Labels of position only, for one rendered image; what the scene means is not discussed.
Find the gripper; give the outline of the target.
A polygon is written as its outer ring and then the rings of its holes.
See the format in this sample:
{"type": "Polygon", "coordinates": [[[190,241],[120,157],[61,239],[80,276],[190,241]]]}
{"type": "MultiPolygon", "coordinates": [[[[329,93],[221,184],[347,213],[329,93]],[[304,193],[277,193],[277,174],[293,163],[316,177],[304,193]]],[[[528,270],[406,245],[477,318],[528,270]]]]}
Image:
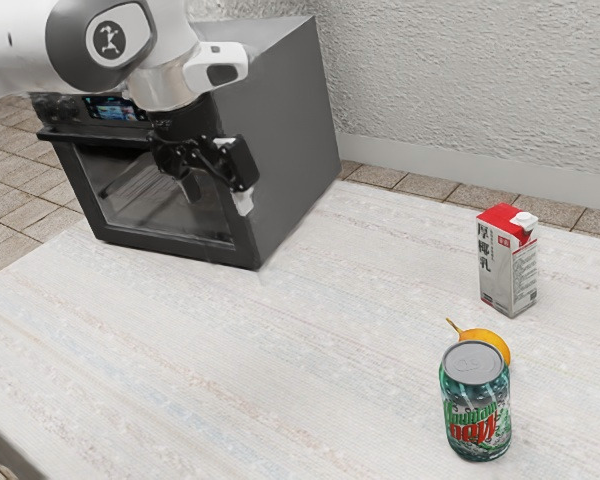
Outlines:
{"type": "Polygon", "coordinates": [[[167,112],[149,112],[149,148],[160,172],[178,180],[186,200],[202,197],[189,168],[207,168],[230,190],[240,216],[254,208],[254,185],[260,172],[242,135],[216,137],[220,120],[213,96],[204,93],[192,104],[167,112]]]}

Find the dark grey oven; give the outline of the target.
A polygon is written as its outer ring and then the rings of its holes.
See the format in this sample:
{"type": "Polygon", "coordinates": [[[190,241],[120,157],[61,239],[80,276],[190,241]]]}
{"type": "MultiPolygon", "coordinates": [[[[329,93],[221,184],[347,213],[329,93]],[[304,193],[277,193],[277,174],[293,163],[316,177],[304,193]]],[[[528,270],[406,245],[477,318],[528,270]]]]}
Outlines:
{"type": "Polygon", "coordinates": [[[239,42],[249,55],[246,79],[210,92],[216,137],[242,135],[260,172],[247,216],[206,168],[191,169],[202,197],[189,203],[156,165],[147,112],[120,90],[33,94],[37,136],[52,145],[99,240],[256,270],[341,170],[316,22],[292,16],[193,28],[204,41],[239,42]]]}

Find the white red milk carton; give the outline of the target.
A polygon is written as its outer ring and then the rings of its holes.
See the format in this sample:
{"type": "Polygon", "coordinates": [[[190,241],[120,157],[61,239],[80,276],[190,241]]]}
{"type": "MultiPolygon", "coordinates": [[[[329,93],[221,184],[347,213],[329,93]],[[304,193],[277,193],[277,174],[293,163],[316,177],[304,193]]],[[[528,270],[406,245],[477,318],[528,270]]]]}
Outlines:
{"type": "Polygon", "coordinates": [[[481,300],[509,318],[538,297],[537,216],[499,203],[476,216],[481,300]]]}

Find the yellow fruit with stem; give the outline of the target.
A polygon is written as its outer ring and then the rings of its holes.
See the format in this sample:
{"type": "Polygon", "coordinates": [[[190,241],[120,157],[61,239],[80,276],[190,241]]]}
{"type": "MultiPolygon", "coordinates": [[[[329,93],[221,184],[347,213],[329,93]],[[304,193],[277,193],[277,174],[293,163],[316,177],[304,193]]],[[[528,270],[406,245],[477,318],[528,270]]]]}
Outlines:
{"type": "Polygon", "coordinates": [[[511,362],[511,351],[505,340],[495,332],[484,328],[461,329],[450,318],[446,322],[458,333],[458,341],[476,340],[494,346],[502,355],[507,366],[511,362]]]}

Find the green soda can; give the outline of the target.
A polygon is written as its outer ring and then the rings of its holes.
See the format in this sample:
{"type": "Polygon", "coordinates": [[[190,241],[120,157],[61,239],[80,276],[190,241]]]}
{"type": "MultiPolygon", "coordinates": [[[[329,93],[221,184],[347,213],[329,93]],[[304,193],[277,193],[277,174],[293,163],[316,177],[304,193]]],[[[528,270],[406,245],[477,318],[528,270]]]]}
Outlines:
{"type": "Polygon", "coordinates": [[[450,346],[441,359],[439,384],[451,449],[474,462],[504,455],[512,438],[511,383],[500,351],[480,340],[450,346]]]}

